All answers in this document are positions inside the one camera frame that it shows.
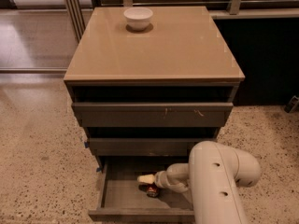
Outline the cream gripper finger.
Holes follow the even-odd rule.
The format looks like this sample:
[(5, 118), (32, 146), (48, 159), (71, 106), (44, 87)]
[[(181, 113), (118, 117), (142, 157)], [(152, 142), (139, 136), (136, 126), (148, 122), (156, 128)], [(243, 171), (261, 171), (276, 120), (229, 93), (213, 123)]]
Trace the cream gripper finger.
[(150, 174), (150, 175), (140, 175), (137, 178), (137, 181), (139, 183), (152, 185), (155, 182), (155, 175), (153, 175), (153, 174)]

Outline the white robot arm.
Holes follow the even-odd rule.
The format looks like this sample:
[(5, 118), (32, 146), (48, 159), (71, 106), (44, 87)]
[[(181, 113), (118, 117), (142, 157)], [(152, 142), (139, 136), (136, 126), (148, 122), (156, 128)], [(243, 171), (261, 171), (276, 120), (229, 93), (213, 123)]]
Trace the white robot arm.
[(203, 141), (192, 148), (187, 163), (174, 163), (137, 181), (188, 191), (196, 224), (249, 224), (238, 189), (256, 185), (260, 176), (260, 164), (247, 151)]

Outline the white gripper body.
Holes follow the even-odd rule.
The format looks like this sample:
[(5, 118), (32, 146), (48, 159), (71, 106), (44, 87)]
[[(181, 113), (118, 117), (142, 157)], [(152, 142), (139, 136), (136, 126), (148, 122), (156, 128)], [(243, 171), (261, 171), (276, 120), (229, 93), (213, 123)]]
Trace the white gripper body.
[(169, 186), (167, 172), (161, 171), (161, 172), (156, 173), (154, 183), (158, 188), (167, 189)]

